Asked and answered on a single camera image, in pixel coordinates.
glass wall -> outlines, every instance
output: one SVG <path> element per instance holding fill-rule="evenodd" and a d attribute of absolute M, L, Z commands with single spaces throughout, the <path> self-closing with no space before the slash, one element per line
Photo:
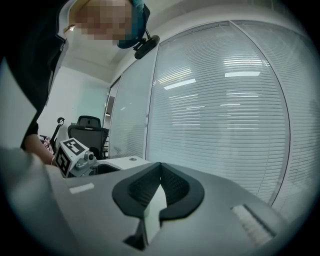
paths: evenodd
<path fill-rule="evenodd" d="M 122 75 L 115 97 L 109 141 L 109 158 L 137 156 L 145 148 L 152 75 L 157 51 L 135 61 Z"/>
<path fill-rule="evenodd" d="M 289 152 L 288 112 L 266 58 L 223 23 L 159 47 L 146 159 L 230 179 L 270 203 Z"/>
<path fill-rule="evenodd" d="M 264 52 L 282 86 L 290 119 L 290 155 L 272 205 L 288 221 L 304 213 L 319 186 L 320 70 L 310 40 L 288 29 L 237 21 Z"/>

